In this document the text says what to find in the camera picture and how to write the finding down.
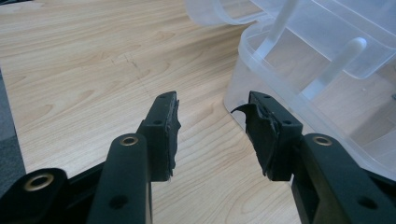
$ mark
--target wooden table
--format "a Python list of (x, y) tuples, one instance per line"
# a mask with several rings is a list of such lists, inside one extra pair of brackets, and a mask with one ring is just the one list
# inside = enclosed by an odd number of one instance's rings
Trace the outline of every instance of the wooden table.
[(27, 172), (76, 175), (180, 100), (177, 168), (153, 184), (155, 223), (296, 223), (223, 97), (246, 26), (201, 27), (181, 0), (37, 0), (0, 7), (0, 65)]

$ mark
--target black plastic part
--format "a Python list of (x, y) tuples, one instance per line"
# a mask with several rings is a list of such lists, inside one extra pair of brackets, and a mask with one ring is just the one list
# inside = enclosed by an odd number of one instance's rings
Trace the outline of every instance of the black plastic part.
[[(390, 199), (335, 139), (311, 133), (304, 137), (299, 151), (301, 157), (295, 159), (301, 161), (294, 163), (303, 163), (305, 170), (295, 170), (293, 195), (302, 222), (307, 217), (306, 223), (396, 223), (396, 208)], [(299, 172), (307, 172), (311, 183), (299, 179)], [(312, 199), (306, 194), (311, 184), (311, 192), (318, 195), (317, 207), (304, 202)]]
[(175, 91), (161, 94), (137, 129), (137, 133), (143, 134), (148, 141), (151, 181), (167, 181), (175, 169), (177, 133), (180, 129), (177, 109)]
[(62, 223), (83, 224), (87, 222), (93, 196), (104, 165), (102, 162), (69, 179), (71, 197), (64, 212)]
[(116, 138), (108, 151), (87, 223), (151, 223), (151, 186), (145, 136)]
[(59, 223), (67, 206), (67, 187), (61, 169), (21, 177), (0, 199), (0, 223)]
[(367, 170), (364, 171), (368, 176), (370, 176), (370, 178), (381, 189), (381, 191), (385, 193), (388, 198), (390, 198), (393, 206), (396, 207), (396, 181), (387, 179), (382, 175), (377, 175)]
[(273, 181), (289, 181), (291, 151), (301, 140), (303, 124), (267, 94), (251, 91), (248, 101), (235, 110), (246, 115), (247, 135), (262, 173)]

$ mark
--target gray floor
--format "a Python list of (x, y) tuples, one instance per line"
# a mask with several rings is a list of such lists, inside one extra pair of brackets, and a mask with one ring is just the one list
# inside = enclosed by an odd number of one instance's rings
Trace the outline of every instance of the gray floor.
[(20, 146), (0, 71), (0, 197), (24, 174)]

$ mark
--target clear plastic bin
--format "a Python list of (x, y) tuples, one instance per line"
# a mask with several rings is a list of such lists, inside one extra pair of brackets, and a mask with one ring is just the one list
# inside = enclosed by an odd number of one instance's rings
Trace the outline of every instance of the clear plastic bin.
[[(392, 65), (378, 71), (396, 53), (396, 2), (300, 0), (284, 31), (278, 15), (286, 1), (230, 2), (253, 3), (262, 12), (254, 11), (258, 22), (241, 36), (227, 109), (245, 104), (249, 91), (273, 95), (304, 133), (337, 138), (362, 168), (396, 180), (396, 72)], [(228, 18), (251, 20), (247, 8)], [(274, 30), (279, 39), (258, 53)], [(243, 114), (233, 116), (244, 128)]]

